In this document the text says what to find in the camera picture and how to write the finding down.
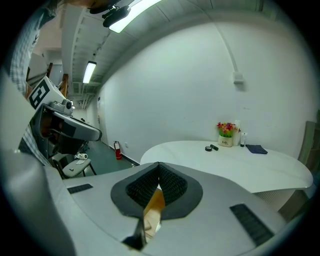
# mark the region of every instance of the fluorescent light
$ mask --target fluorescent light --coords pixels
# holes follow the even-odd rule
[[[132,22],[135,17],[141,14],[143,11],[148,9],[149,7],[159,3],[161,0],[135,0],[129,7],[131,11],[129,12],[128,16],[117,21],[116,23],[112,24],[109,29],[114,32],[120,33],[130,22]]]
[[[88,65],[86,66],[84,77],[83,77],[83,83],[89,84],[91,76],[96,68],[97,63],[93,61],[89,61]]]

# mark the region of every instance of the floor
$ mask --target floor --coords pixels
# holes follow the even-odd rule
[[[85,153],[91,159],[92,167],[97,175],[109,174],[132,167],[132,164],[124,158],[117,160],[115,152],[101,141],[90,141],[88,145],[90,149]],[[90,167],[87,167],[84,172],[86,176],[94,175]]]

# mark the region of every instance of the small bottle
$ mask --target small bottle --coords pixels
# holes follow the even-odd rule
[[[241,139],[240,120],[235,120],[234,124],[235,124],[236,130],[233,132],[233,145],[238,146]]]
[[[240,147],[244,147],[246,144],[246,138],[247,138],[247,132],[241,133],[241,142],[240,142]]]

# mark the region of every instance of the red fire extinguisher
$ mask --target red fire extinguisher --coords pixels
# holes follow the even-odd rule
[[[113,146],[114,146],[114,151],[115,151],[115,158],[117,160],[121,160],[122,159],[122,155],[121,155],[121,151],[120,151],[120,143],[119,143],[119,141],[115,141]]]

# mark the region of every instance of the flower pot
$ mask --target flower pot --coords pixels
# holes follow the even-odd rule
[[[218,145],[223,146],[223,147],[232,147],[234,138],[228,138],[228,137],[222,137],[219,135],[218,139]]]

